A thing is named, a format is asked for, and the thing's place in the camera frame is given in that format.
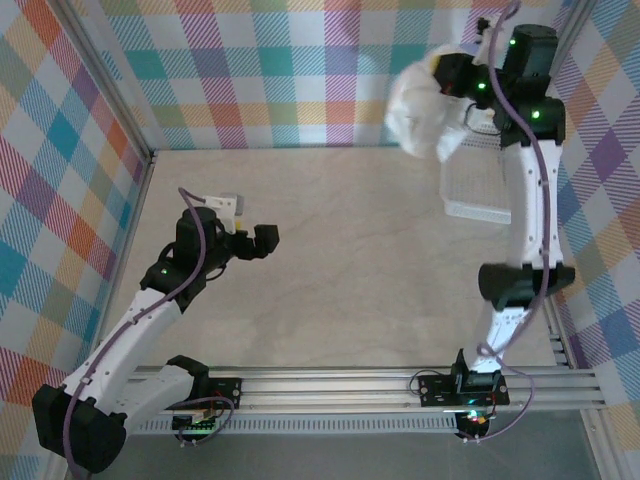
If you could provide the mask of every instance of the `plaid wall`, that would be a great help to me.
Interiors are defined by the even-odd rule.
[[[387,145],[395,75],[443,43],[474,48],[477,18],[508,0],[100,0],[115,47],[74,3],[148,142],[197,149]],[[570,3],[524,0],[518,22],[559,26]]]
[[[87,355],[142,161],[44,0],[0,0],[0,478],[39,478],[31,397]]]
[[[640,0],[600,0],[555,88],[568,111],[558,216],[576,283],[557,297],[640,478]]]

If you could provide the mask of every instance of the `beige floor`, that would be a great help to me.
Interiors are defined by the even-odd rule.
[[[172,241],[177,187],[245,196],[245,226],[275,223],[266,260],[234,260],[146,360],[210,365],[448,365],[470,339],[485,261],[504,258],[506,227],[448,217],[439,165],[397,149],[163,152],[110,325]],[[553,365],[542,318],[507,354]]]

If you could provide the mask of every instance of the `black mounting bracket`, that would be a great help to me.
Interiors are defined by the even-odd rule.
[[[242,379],[241,378],[211,378],[209,377],[209,367],[205,364],[193,360],[192,358],[178,355],[167,362],[167,365],[174,365],[186,370],[193,377],[193,386],[191,393],[186,400],[197,400],[198,398],[209,397],[225,397],[233,402],[233,406],[237,409],[240,407],[240,397],[242,396]],[[210,409],[213,411],[229,409],[229,405],[223,401],[202,402],[199,404],[189,405],[187,407],[179,407],[175,410],[193,410],[193,409]],[[184,419],[176,420],[177,430],[180,427],[186,427]]]
[[[470,371],[462,349],[449,375],[421,375],[418,392],[422,407],[468,406],[469,410],[493,405],[509,405],[509,390],[504,376]]]

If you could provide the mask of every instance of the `cable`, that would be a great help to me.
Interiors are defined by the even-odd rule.
[[[491,409],[491,413],[489,414],[489,417],[494,418],[496,415],[496,407],[498,406],[495,393],[491,394],[491,401],[493,402],[493,408]]]
[[[411,380],[409,380],[409,386],[408,386],[409,392],[411,392],[414,395],[418,395],[419,396],[420,392],[418,392],[417,390],[413,390],[411,388],[411,385],[413,385],[413,382],[415,381],[416,377],[418,375],[420,375],[422,372],[432,372],[432,373],[435,373],[437,375],[444,375],[444,373],[438,372],[437,370],[433,370],[431,368],[423,368],[422,370],[418,370],[416,373],[413,374],[413,377],[411,377]]]
[[[475,107],[476,105],[478,105],[477,103],[470,103],[469,106],[467,107],[466,112],[464,112],[464,120],[463,120],[463,124],[465,127],[467,127],[471,132],[477,134],[477,135],[485,135],[487,137],[499,137],[500,135],[502,135],[502,132],[497,132],[497,133],[489,133],[489,132],[481,132],[479,130],[475,130],[473,128],[471,128],[469,126],[469,113],[471,112],[471,108]]]
[[[227,266],[223,265],[222,267],[220,267],[220,273],[218,273],[217,275],[214,275],[213,277],[207,278],[207,282],[213,282],[214,280],[219,279],[226,271],[227,271]]]
[[[182,197],[184,202],[187,204],[187,207],[189,208],[189,212],[193,216],[193,219],[195,220],[195,223],[196,223],[196,228],[198,230],[198,236],[200,238],[200,255],[198,257],[198,263],[196,264],[196,267],[194,268],[189,278],[187,278],[173,292],[168,293],[167,295],[162,297],[160,300],[158,300],[151,306],[147,307],[146,309],[134,315],[132,321],[126,322],[124,325],[122,325],[116,331],[116,333],[114,333],[113,336],[107,341],[104,347],[98,352],[98,354],[96,355],[96,358],[93,360],[93,362],[91,362],[91,365],[89,365],[89,367],[87,368],[83,378],[78,383],[78,387],[73,392],[73,396],[71,397],[71,401],[69,402],[69,406],[67,407],[67,411],[64,416],[64,423],[62,424],[62,446],[64,449],[64,456],[67,459],[67,463],[69,465],[69,470],[71,470],[71,474],[76,479],[81,479],[83,477],[83,472],[80,470],[80,466],[73,459],[73,453],[71,451],[71,439],[69,437],[69,430],[71,428],[71,416],[73,415],[73,411],[75,409],[76,404],[78,403],[82,390],[84,389],[85,385],[88,384],[88,382],[91,380],[91,375],[95,373],[100,361],[104,358],[107,352],[111,350],[113,345],[118,341],[118,339],[122,336],[122,334],[125,331],[127,331],[129,327],[138,323],[138,320],[140,320],[142,317],[149,315],[159,306],[173,300],[180,292],[182,292],[185,288],[187,288],[191,284],[191,282],[193,282],[193,280],[198,276],[200,269],[202,268],[202,265],[204,264],[204,259],[206,255],[206,245],[205,245],[206,238],[204,235],[204,228],[202,226],[202,221],[198,216],[198,212],[196,211],[195,207],[193,206],[189,198],[192,198],[199,202],[204,202],[204,199],[197,197],[195,195],[192,195],[191,193],[187,192],[184,188],[178,188],[178,192],[180,193],[180,196]]]
[[[522,333],[531,325],[531,322],[535,318],[535,315],[538,313],[538,310],[542,306],[542,302],[547,295],[547,284],[549,283],[549,245],[550,245],[550,237],[551,237],[551,191],[549,189],[549,176],[547,174],[547,167],[544,163],[544,155],[542,154],[542,148],[540,147],[540,143],[535,136],[535,133],[529,127],[527,122],[518,114],[515,108],[509,103],[506,95],[502,91],[502,87],[500,86],[500,82],[498,81],[498,75],[496,73],[495,63],[496,63],[496,44],[498,41],[498,34],[502,28],[502,24],[505,20],[513,17],[518,10],[520,10],[521,1],[520,0],[512,0],[509,5],[503,10],[500,18],[496,22],[496,25],[491,34],[491,41],[489,43],[489,80],[491,81],[491,86],[496,95],[496,98],[504,108],[505,112],[518,124],[518,126],[522,129],[525,135],[531,141],[531,146],[536,155],[536,159],[538,160],[538,168],[540,169],[540,177],[541,177],[541,186],[542,186],[542,197],[543,197],[543,223],[544,223],[544,233],[542,236],[542,285],[540,286],[540,291],[538,295],[533,299],[531,310],[529,314],[525,318],[522,324],[516,328],[513,336],[504,344],[501,345],[497,350],[492,349],[486,342],[481,343],[477,347],[477,353],[483,357],[492,357],[495,358],[500,367],[508,370],[510,372],[515,373],[516,375],[523,376],[529,380],[531,385],[531,393],[529,395],[529,399],[527,403],[524,405],[522,410],[516,415],[516,417],[509,422],[505,427],[497,432],[491,433],[481,438],[472,438],[476,442],[482,442],[485,440],[489,440],[491,438],[495,438],[498,435],[503,434],[511,427],[513,427],[516,423],[520,421],[520,419],[527,412],[531,404],[533,403],[533,398],[536,394],[536,386],[533,380],[533,377],[527,375],[520,370],[516,370],[515,368],[507,366],[502,359],[500,358],[500,354],[503,353],[507,348],[511,347],[521,336]]]
[[[224,397],[224,395],[222,395],[222,393],[220,393],[220,390],[216,390],[215,392],[213,392],[213,395],[216,396],[216,397]],[[215,402],[211,402],[211,406],[212,407],[215,407],[214,403]],[[220,409],[220,415],[215,415],[215,418],[220,418],[220,417],[222,417],[223,414],[224,414],[224,408],[221,408]]]
[[[231,400],[229,400],[227,397],[222,397],[222,396],[220,396],[220,397],[198,398],[196,400],[187,400],[185,402],[176,403],[176,404],[172,405],[169,408],[173,409],[173,408],[177,408],[177,407],[187,407],[189,405],[196,405],[196,404],[202,403],[202,402],[224,402],[227,405],[229,405],[229,415],[227,416],[227,418],[224,420],[224,422],[222,422],[222,424],[218,428],[216,428],[213,432],[211,432],[209,435],[204,437],[202,440],[198,440],[198,441],[193,440],[191,442],[187,442],[184,438],[182,438],[182,433],[184,432],[184,427],[181,428],[180,430],[178,430],[178,439],[182,442],[182,446],[191,445],[193,447],[197,447],[199,445],[202,445],[205,442],[208,442],[209,440],[211,440],[213,437],[218,435],[218,433],[220,433],[222,430],[224,430],[226,428],[226,426],[231,421],[231,417],[233,417],[233,414],[236,411],[236,406],[233,404],[233,402]]]

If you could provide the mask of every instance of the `aluminum rail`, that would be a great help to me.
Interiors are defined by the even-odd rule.
[[[118,122],[127,133],[132,146],[149,162],[153,156],[153,149],[147,143],[140,125],[120,93],[120,89],[111,73],[109,73],[109,69],[102,60],[100,53],[96,51],[75,8],[71,6],[69,0],[47,0],[47,3],[71,39],[71,43],[78,50],[85,67],[95,80],[98,90],[112,108]]]
[[[420,406],[420,399],[409,392],[408,382],[416,368],[332,368],[332,369],[256,369],[216,368],[212,377],[243,379],[239,414],[365,414],[365,413],[443,413],[468,411],[464,405]],[[448,368],[434,370],[448,373]],[[604,407],[604,398],[595,374],[590,370],[563,367],[523,368],[532,375],[536,397],[532,410],[580,410]],[[151,378],[157,367],[136,370],[130,381]],[[526,378],[506,375],[511,404],[501,411],[518,411],[529,397]]]

